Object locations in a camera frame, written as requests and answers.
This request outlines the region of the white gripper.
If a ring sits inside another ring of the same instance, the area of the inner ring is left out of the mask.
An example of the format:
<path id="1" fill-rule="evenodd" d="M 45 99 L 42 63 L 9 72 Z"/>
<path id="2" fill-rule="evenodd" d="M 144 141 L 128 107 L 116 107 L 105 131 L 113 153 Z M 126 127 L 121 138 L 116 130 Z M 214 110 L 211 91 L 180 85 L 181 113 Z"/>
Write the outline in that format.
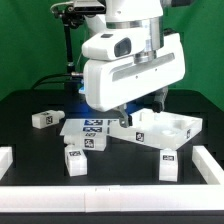
<path id="1" fill-rule="evenodd" d="M 164 37 L 164 46 L 157 51 L 157 58 L 149 62 L 135 64 L 133 56 L 111 62 L 89 60 L 84 66 L 86 101 L 98 111 L 118 106 L 120 126 L 128 128 L 125 103 L 157 90 L 152 110 L 160 113 L 165 109 L 166 86 L 181 80 L 184 74 L 180 35 L 170 34 Z"/>

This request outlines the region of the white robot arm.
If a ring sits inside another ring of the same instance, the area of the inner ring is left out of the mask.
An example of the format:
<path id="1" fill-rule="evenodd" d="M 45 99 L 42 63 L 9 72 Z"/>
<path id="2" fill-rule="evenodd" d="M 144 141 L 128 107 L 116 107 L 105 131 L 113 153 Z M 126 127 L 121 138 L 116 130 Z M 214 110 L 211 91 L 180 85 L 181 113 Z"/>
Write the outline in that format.
<path id="1" fill-rule="evenodd" d="M 88 105 L 120 112 L 120 125 L 132 125 L 126 104 L 155 94 L 153 110 L 164 109 L 168 86 L 185 74 L 180 35 L 163 28 L 163 9 L 194 0 L 106 0 L 106 28 L 82 45 L 88 59 L 84 90 Z"/>

